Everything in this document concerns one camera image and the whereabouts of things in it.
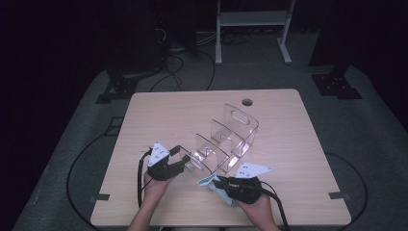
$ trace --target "table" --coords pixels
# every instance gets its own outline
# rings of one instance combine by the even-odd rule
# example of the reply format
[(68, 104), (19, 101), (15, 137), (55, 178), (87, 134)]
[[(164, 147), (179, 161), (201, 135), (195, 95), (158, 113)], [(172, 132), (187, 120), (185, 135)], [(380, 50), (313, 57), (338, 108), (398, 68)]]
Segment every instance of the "table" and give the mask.
[[(253, 104), (244, 106), (250, 99)], [(319, 139), (296, 90), (218, 90), (142, 92), (133, 95), (109, 163), (91, 222), (128, 225), (136, 211), (137, 172), (141, 155), (156, 141), (167, 149), (178, 144), (194, 151), (195, 135), (211, 135), (211, 120), (222, 118), (231, 104), (259, 121), (255, 141), (240, 162), (267, 165), (273, 172), (259, 176), (282, 200), (289, 225), (343, 225), (350, 222)], [(233, 175), (239, 164), (229, 172)], [(278, 207), (273, 215), (282, 224)], [(188, 172), (177, 176), (157, 208), (151, 225), (252, 225), (240, 208), (229, 207), (216, 193), (196, 185)]]

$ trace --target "gray carpet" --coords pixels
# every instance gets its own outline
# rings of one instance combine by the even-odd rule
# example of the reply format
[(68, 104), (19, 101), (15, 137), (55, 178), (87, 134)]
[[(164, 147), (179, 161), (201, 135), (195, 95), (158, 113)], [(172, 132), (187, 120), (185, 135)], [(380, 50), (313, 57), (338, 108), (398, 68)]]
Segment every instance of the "gray carpet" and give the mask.
[[(277, 35), (254, 36), (251, 42), (223, 46), (223, 65), (216, 66), (210, 90), (296, 89), (299, 91), (324, 151), (345, 158), (361, 173), (369, 190), (366, 211), (347, 230), (406, 230), (408, 226), (408, 134), (375, 92), (370, 79), (351, 67), (345, 77), (363, 99), (339, 100), (320, 96), (311, 74), (324, 73), (331, 66), (309, 67), (318, 34), (290, 33), (288, 50), (293, 63), (283, 63), (276, 44)], [(200, 47), (215, 56), (215, 48)], [(176, 73), (182, 80), (163, 80), (153, 91), (205, 90), (211, 82), (213, 65), (207, 55), (178, 55), (183, 68)], [(169, 59), (176, 70), (178, 59)], [(140, 81), (137, 91), (149, 91), (168, 72)], [(87, 145), (107, 129), (112, 117), (125, 116), (129, 100), (95, 104), (109, 82), (106, 72), (95, 76), (65, 129), (55, 152), (38, 181), (32, 197), (14, 230), (91, 230), (71, 208), (65, 182), (72, 169), (70, 194), (78, 211), (90, 218), (99, 188), (115, 146), (116, 137), (102, 137)], [(365, 195), (358, 175), (339, 158), (328, 156), (349, 212), (355, 217)], [(108, 227), (102, 230), (124, 230)], [(338, 230), (339, 227), (292, 227), (292, 230)]]

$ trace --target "transparent acrylic holder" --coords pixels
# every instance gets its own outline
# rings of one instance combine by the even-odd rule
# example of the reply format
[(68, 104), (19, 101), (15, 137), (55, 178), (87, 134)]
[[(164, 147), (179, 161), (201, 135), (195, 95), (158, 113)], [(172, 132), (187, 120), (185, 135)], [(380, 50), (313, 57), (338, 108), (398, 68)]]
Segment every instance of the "transparent acrylic holder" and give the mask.
[(253, 116), (225, 104), (223, 122), (211, 122), (211, 139), (196, 135), (197, 150), (186, 166), (199, 178), (216, 171), (226, 174), (252, 146), (258, 126)]

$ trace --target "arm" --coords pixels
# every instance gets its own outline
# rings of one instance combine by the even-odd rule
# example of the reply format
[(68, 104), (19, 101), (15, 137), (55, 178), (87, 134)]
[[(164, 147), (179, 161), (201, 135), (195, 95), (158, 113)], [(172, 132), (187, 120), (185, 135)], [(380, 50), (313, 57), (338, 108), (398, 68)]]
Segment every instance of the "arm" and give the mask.
[(249, 220), (262, 231), (280, 231), (273, 219), (270, 197), (266, 194), (261, 194), (253, 204), (245, 204), (239, 200), (235, 202), (243, 209)]
[(163, 195), (165, 195), (168, 184), (173, 180), (173, 178), (166, 181), (156, 181), (154, 179), (150, 181), (150, 179), (152, 179), (151, 176), (145, 172), (143, 175), (143, 182), (145, 185), (144, 200), (128, 227), (128, 231), (148, 230), (153, 213), (159, 205)]

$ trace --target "white shelf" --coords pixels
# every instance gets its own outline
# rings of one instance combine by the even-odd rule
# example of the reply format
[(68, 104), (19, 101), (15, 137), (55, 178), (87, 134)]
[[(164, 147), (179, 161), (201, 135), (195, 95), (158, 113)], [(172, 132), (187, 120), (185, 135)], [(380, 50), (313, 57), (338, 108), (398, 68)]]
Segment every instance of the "white shelf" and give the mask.
[(287, 14), (287, 11), (221, 13), (220, 26), (285, 25)]

